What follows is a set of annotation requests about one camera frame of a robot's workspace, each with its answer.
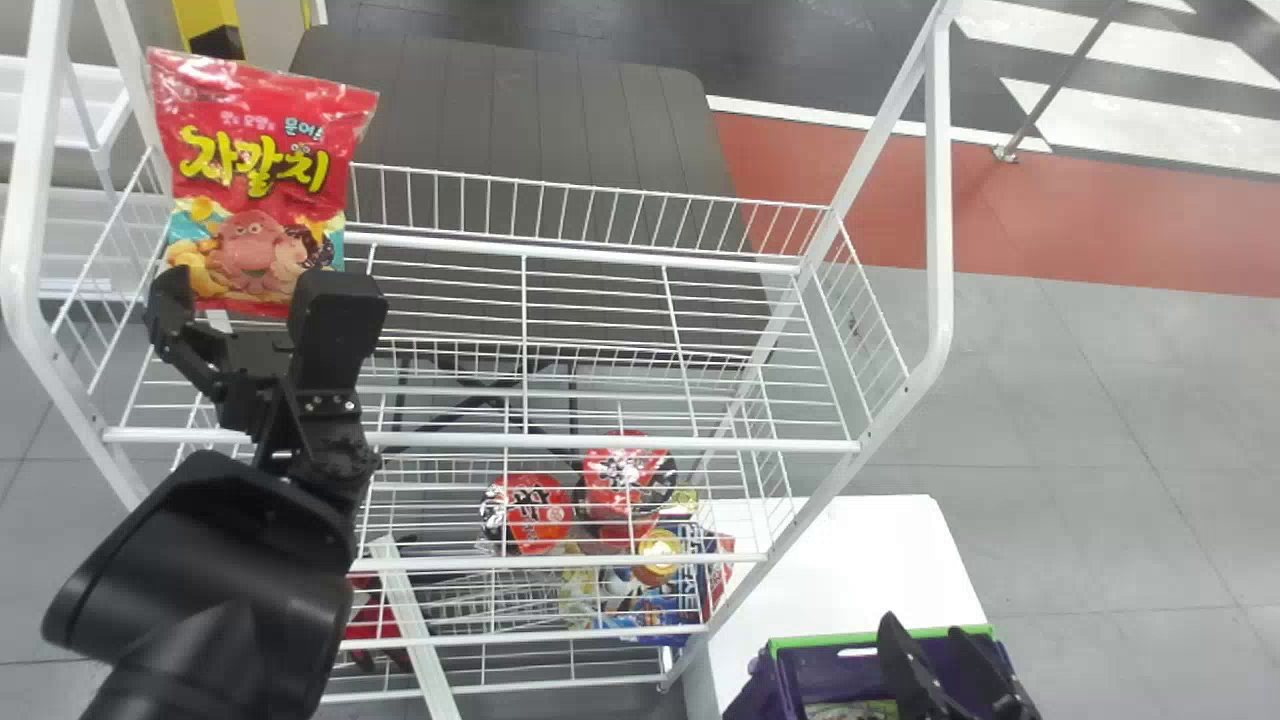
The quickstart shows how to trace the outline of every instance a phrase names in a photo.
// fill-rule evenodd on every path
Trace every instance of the white floor stripe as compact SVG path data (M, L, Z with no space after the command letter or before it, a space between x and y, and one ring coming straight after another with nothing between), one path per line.
M1151 5L1153 8L1164 8L1166 10L1178 10L1179 13L1196 14L1196 8L1192 8L1183 0L1129 0L1130 3L1138 3L1142 5Z
M712 110L721 113L777 118L781 120L795 120L799 123L852 129L868 129L872 127L872 120L876 119L873 115L860 115L858 113L837 113L835 110L818 110L815 108L803 108L800 105L762 102L759 100L742 100L740 97L724 97L721 95L708 95L707 104L710 105ZM899 123L893 126L893 133L924 137L924 123L899 120ZM986 129L952 127L951 138L957 142L973 142L993 147L996 145L1004 145L1009 140L1009 135ZM1020 150L1030 150L1034 152L1053 151L1047 142L1037 137L1028 137L1024 140Z
M1024 110L1047 87L1001 81ZM1056 146L1280 174L1280 120L1068 87L1037 127Z
M1066 55L1075 53L1094 22L1002 0L965 0L956 15L956 24L973 40ZM1280 90L1280 79L1235 45L1180 32L1114 23L1089 58Z

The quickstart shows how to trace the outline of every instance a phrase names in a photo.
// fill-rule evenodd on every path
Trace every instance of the yellow post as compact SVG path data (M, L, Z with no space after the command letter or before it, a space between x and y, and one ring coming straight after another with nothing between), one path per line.
M178 35L188 53L243 60L236 0L172 0Z

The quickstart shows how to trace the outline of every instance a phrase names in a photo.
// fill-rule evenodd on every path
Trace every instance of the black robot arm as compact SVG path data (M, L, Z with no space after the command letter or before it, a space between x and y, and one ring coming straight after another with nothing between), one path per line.
M387 301L308 270L287 333L195 322L187 269L159 275L157 354L247 433L251 465L188 456L58 592L45 639L113 665L83 717L302 720L328 682L352 589L352 516L378 466L356 378Z

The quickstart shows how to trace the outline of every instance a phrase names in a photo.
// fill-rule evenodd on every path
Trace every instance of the black floor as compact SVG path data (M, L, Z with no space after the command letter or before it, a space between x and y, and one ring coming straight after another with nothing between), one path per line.
M1110 0L1016 0L1098 15ZM1248 0L1188 0L1194 14L1142 4L1119 22L1225 40L1280 76L1280 24ZM874 114L932 0L329 0L338 28L554 50L684 68L709 95ZM952 113L961 127L1012 132L1024 118L1000 77L1048 83L1064 56L970 41L952 31ZM1268 90L1088 60L1071 87L1280 118ZM919 94L906 119L923 119Z
M684 68L709 95L876 114L929 0L329 0L330 24ZM959 32L955 122L1012 131L1016 102ZM923 119L918 96L906 119Z

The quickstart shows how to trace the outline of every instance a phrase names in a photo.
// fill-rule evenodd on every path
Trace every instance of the white table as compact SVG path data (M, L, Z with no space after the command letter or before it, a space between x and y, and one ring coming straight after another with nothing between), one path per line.
M837 497L685 671L689 717L719 717L769 638L874 633L890 610L908 628L987 623L932 497Z

